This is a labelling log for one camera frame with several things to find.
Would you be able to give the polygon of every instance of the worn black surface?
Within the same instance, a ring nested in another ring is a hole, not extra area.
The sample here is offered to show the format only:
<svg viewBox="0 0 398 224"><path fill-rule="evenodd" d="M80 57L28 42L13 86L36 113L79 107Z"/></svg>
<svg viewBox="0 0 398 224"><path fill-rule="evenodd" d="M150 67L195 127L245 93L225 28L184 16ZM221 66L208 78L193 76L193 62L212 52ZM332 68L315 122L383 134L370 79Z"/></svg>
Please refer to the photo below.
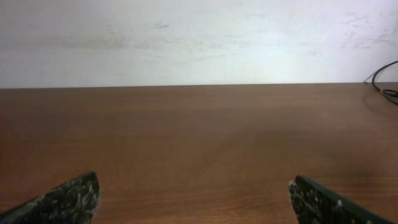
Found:
<svg viewBox="0 0 398 224"><path fill-rule="evenodd" d="M97 176L94 172L89 172L0 214L0 224L88 224L99 197Z"/></svg>
<svg viewBox="0 0 398 224"><path fill-rule="evenodd" d="M391 223L305 176L298 175L295 181L291 181L289 192L300 224Z"/></svg>

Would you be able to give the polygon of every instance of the white wall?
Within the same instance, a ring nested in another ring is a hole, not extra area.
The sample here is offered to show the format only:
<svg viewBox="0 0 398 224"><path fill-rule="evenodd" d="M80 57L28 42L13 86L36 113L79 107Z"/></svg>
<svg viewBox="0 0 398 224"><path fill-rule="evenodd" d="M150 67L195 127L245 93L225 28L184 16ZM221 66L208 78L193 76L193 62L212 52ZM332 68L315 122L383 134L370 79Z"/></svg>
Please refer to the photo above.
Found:
<svg viewBox="0 0 398 224"><path fill-rule="evenodd" d="M0 88L361 82L394 60L397 0L0 0Z"/></svg>

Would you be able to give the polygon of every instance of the black cord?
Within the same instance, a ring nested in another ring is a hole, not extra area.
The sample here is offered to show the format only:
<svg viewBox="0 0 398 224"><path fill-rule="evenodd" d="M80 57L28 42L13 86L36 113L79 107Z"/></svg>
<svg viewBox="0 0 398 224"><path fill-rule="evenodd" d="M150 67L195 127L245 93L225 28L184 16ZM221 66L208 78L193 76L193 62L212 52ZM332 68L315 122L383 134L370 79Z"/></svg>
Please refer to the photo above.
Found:
<svg viewBox="0 0 398 224"><path fill-rule="evenodd" d="M396 90L381 90L379 87L377 87L377 85L374 83L374 80L376 79L376 76L379 74L379 72L383 71L384 69L386 69L387 67L390 67L391 65L398 63L398 61L392 62L388 65L385 65L383 67L381 67L379 70L377 70L374 74L373 74L373 78L372 78L372 86L382 95L384 96L388 101L390 101L391 103L395 104L398 106L398 91Z"/></svg>

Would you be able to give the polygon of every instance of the cable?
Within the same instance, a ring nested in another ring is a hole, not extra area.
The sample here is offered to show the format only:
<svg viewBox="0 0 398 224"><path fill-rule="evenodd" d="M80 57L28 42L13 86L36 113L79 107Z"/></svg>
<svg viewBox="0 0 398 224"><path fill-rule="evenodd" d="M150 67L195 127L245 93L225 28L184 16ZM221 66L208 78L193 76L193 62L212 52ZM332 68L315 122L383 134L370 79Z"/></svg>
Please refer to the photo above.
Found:
<svg viewBox="0 0 398 224"><path fill-rule="evenodd" d="M390 101L391 103L395 104L398 106L398 91L396 90L381 90L375 83L374 80L376 79L376 76L379 74L379 72L383 71L384 69L386 69L387 67L390 67L391 65L398 63L398 61L392 62L388 65L385 65L383 67L381 67L379 70L377 70L376 72L374 72L369 78L367 78L364 83L366 83L366 81L368 79L370 79L372 77L372 86L382 95L384 96L388 101Z"/></svg>

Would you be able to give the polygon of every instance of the brown tabletop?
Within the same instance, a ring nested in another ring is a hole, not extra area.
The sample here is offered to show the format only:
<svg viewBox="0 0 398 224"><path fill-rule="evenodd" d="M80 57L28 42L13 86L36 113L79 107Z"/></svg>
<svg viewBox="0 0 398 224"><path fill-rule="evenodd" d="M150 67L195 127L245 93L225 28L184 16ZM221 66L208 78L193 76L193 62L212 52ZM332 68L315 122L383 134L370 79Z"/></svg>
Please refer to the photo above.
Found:
<svg viewBox="0 0 398 224"><path fill-rule="evenodd" d="M0 211L88 170L94 224L295 223L297 174L398 222L398 106L363 84L0 90Z"/></svg>

